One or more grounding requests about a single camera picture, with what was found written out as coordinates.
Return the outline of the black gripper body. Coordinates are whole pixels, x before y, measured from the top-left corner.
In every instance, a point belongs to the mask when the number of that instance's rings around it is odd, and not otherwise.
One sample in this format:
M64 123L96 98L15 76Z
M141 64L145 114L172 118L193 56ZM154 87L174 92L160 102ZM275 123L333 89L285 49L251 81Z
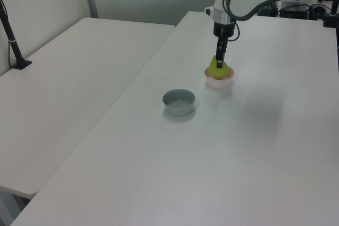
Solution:
M234 35L235 22L220 24L214 22L213 34L218 38L230 38Z

